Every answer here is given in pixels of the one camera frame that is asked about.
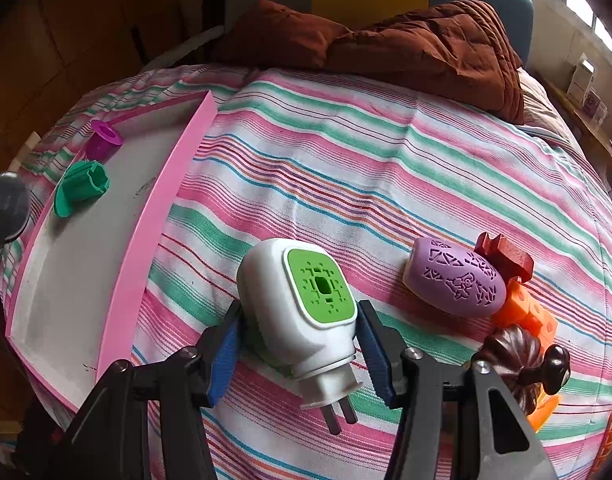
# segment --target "striped tablecloth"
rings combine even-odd
[[[33,219],[89,136],[108,120],[210,89],[219,114],[177,193],[135,332],[132,361],[162,360],[220,321],[237,294],[246,251],[270,237],[326,248],[355,298],[438,360],[461,364],[492,326],[420,303],[401,284],[415,237],[471,246],[504,233],[535,258],[531,293],[559,320],[570,350],[564,400],[539,433],[561,478],[585,478],[612,409],[612,204],[575,147],[545,130],[525,133],[480,111],[355,76],[260,72],[215,65],[135,76],[86,95],[32,153]],[[3,254],[8,308],[32,224]],[[206,430],[221,478],[380,479],[399,412],[364,387],[359,423],[331,436],[317,410],[299,410],[294,384],[244,353]],[[62,425],[71,415],[36,389]],[[157,407],[152,466],[163,478]],[[442,449],[439,471],[447,478]]]

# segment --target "green plastic toy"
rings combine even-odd
[[[52,209],[60,218],[68,218],[80,202],[102,196],[110,187],[104,165],[96,160],[80,160],[71,165],[57,184]]]

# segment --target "brown comforter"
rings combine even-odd
[[[521,60],[494,9],[475,0],[408,12],[354,32],[260,0],[217,44],[214,58],[359,74],[523,124]]]

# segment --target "white and green plug-in device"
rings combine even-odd
[[[299,381],[301,408],[320,408],[328,429],[337,434],[331,404],[339,402],[346,421],[354,424],[348,394],[361,387],[350,365],[357,305],[336,261],[317,245],[264,240],[242,260],[237,290],[267,350]]]

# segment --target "purple toy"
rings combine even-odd
[[[86,144],[86,158],[106,162],[124,143],[122,136],[110,124],[97,119],[90,121],[93,135]]]
[[[487,317],[505,302],[503,278],[472,249],[435,238],[417,238],[404,285],[435,308],[462,317]]]

